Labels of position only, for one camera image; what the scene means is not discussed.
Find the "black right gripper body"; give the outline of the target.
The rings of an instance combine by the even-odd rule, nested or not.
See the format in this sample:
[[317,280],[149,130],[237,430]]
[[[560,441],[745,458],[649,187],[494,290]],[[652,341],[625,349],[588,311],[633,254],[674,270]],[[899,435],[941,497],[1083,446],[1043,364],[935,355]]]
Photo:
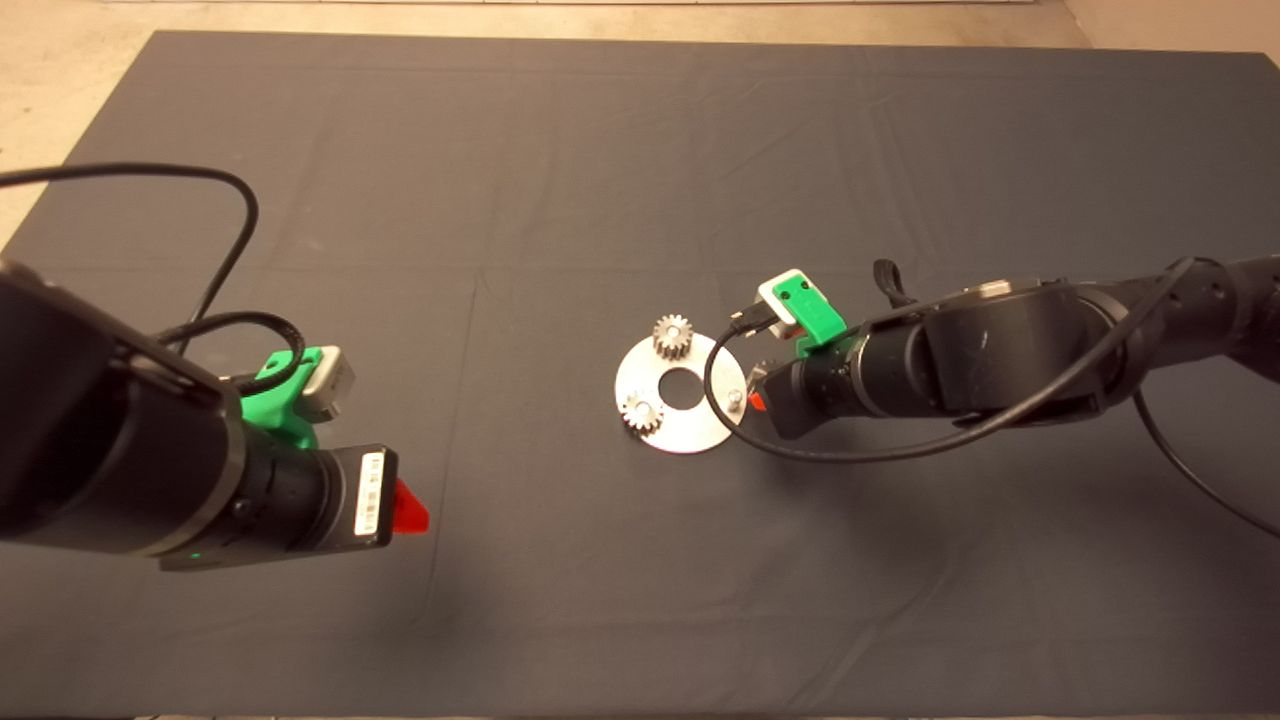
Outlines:
[[765,415],[782,439],[799,439],[828,421],[863,416],[854,387],[852,345],[785,363],[765,374]]

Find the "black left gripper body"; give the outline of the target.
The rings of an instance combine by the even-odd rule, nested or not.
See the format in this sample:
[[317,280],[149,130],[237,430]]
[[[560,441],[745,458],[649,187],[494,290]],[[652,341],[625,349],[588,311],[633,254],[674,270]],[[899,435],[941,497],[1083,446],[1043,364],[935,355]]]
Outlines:
[[326,506],[323,551],[375,550],[390,544],[398,455],[385,445],[323,451]]

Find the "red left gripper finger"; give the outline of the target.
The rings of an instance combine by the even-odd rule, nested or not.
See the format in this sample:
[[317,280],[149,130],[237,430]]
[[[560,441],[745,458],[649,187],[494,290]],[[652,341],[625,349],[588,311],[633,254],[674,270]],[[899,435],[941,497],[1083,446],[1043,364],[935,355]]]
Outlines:
[[412,492],[410,484],[397,478],[390,515],[392,533],[396,536],[425,536],[431,515],[425,503]]

